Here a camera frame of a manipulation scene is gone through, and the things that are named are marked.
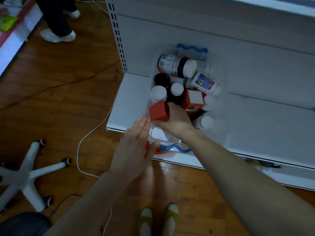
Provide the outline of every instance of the white sneaker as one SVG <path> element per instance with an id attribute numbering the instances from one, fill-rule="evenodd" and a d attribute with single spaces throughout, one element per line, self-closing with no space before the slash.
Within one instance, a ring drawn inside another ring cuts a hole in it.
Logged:
<path id="1" fill-rule="evenodd" d="M 79 19 L 81 16 L 81 13 L 79 12 L 79 10 L 70 12 L 70 11 L 66 11 L 66 10 L 62 10 L 63 13 L 69 17 L 71 17 L 72 19 Z"/>
<path id="2" fill-rule="evenodd" d="M 60 37 L 55 35 L 51 29 L 47 28 L 47 29 L 43 29 L 39 32 L 39 34 L 41 35 L 41 37 L 46 40 L 49 41 L 51 43 L 59 43 L 59 42 L 72 42 L 76 39 L 76 33 L 74 33 L 74 31 L 72 31 L 69 35 Z"/>

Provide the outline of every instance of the red cardboard box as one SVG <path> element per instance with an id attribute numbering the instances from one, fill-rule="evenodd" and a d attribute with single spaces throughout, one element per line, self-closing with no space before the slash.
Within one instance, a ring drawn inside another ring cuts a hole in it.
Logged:
<path id="1" fill-rule="evenodd" d="M 199 90 L 185 89 L 182 108 L 188 116 L 193 115 L 204 106 L 202 92 Z"/>
<path id="2" fill-rule="evenodd" d="M 169 120 L 168 105 L 162 100 L 149 107 L 149 113 L 151 122 L 155 120 L 167 122 Z"/>

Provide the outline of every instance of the dark pants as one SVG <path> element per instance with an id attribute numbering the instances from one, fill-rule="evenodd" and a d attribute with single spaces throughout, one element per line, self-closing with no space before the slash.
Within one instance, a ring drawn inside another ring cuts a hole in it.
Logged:
<path id="1" fill-rule="evenodd" d="M 48 27 L 57 36 L 69 35 L 72 30 L 69 27 L 62 9 L 66 11 L 76 11 L 74 0 L 36 0 Z"/>

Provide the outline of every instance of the hand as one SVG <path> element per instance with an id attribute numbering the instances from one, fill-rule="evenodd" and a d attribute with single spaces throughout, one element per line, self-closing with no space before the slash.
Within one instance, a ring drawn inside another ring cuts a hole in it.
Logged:
<path id="1" fill-rule="evenodd" d="M 167 122 L 153 121 L 155 126 L 168 131 L 179 139 L 182 139 L 187 131 L 195 130 L 185 110 L 180 106 L 175 105 L 175 103 L 168 103 L 168 106 L 169 120 Z"/>
<path id="2" fill-rule="evenodd" d="M 122 176 L 128 184 L 145 169 L 160 144 L 153 142 L 145 152 L 150 126 L 146 116 L 139 117 L 116 147 L 109 171 Z"/>

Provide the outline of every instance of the shoe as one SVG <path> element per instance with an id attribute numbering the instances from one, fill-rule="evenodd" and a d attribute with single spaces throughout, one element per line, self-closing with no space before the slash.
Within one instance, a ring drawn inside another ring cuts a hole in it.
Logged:
<path id="1" fill-rule="evenodd" d="M 74 33 L 74 31 L 72 31 L 69 35 L 60 37 L 60 36 L 55 35 L 51 31 L 51 29 L 47 28 L 47 29 L 41 30 L 39 34 L 44 40 L 49 41 L 51 43 L 72 42 L 76 39 L 76 33 Z"/>
<path id="2" fill-rule="evenodd" d="M 176 222 L 178 221 L 178 215 L 178 206 L 175 204 L 170 204 L 164 214 L 164 222 L 161 236 L 174 234 Z"/>
<path id="3" fill-rule="evenodd" d="M 81 13 L 79 12 L 79 10 L 76 10 L 76 11 L 66 11 L 66 10 L 62 10 L 63 13 L 69 17 L 71 17 L 72 19 L 79 19 L 80 16 L 81 16 Z"/>
<path id="4" fill-rule="evenodd" d="M 149 208 L 145 208 L 143 209 L 139 217 L 137 235 L 138 236 L 151 235 L 152 225 L 153 225 L 152 211 Z"/>

